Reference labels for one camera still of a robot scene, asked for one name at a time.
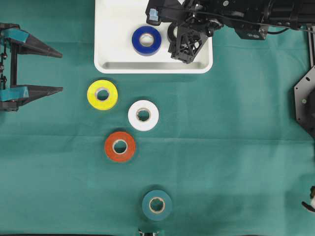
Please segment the white tray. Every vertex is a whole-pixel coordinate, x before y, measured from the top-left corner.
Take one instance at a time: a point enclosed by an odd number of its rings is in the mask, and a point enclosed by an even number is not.
[[[146,24],[148,0],[95,0],[94,64],[105,74],[205,73],[213,63],[212,38],[191,64],[171,58],[167,28],[155,27],[162,36],[160,50],[150,57],[137,54],[132,46],[134,31]]]

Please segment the orange tape roll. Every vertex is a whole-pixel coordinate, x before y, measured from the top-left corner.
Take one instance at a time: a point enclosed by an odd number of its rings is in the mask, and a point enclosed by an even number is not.
[[[115,144],[119,141],[123,141],[126,144],[126,149],[122,153],[118,153],[114,149]],[[136,151],[136,142],[133,137],[126,132],[115,132],[106,139],[104,149],[109,159],[115,162],[127,162],[133,157]]]

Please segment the white tape roll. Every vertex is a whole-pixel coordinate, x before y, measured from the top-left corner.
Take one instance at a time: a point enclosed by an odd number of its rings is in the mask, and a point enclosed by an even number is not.
[[[138,114],[141,111],[147,111],[149,118],[146,121],[141,121]],[[158,108],[152,102],[140,100],[132,104],[128,111],[128,119],[133,128],[140,131],[149,131],[158,123]]]

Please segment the tape roll hole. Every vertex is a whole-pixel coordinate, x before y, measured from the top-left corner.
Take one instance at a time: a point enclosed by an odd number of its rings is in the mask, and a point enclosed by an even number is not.
[[[116,140],[113,143],[113,151],[118,155],[124,154],[127,151],[127,149],[128,144],[122,139]]]
[[[160,197],[154,197],[149,202],[150,211],[160,214],[165,210],[165,201]]]
[[[109,91],[108,89],[101,87],[99,89],[96,90],[95,92],[95,97],[97,98],[97,100],[104,102],[109,98]]]
[[[151,113],[148,109],[146,108],[140,108],[137,111],[137,119],[141,122],[146,122],[150,119]]]
[[[144,33],[140,36],[139,42],[143,47],[151,47],[154,44],[154,37],[150,33]]]

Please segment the teal tape roll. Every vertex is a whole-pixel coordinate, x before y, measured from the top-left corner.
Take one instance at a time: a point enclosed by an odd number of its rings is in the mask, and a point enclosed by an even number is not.
[[[154,202],[159,202],[158,208],[154,207]],[[164,220],[172,212],[173,203],[167,193],[161,190],[153,190],[147,193],[142,201],[143,213],[154,221]]]

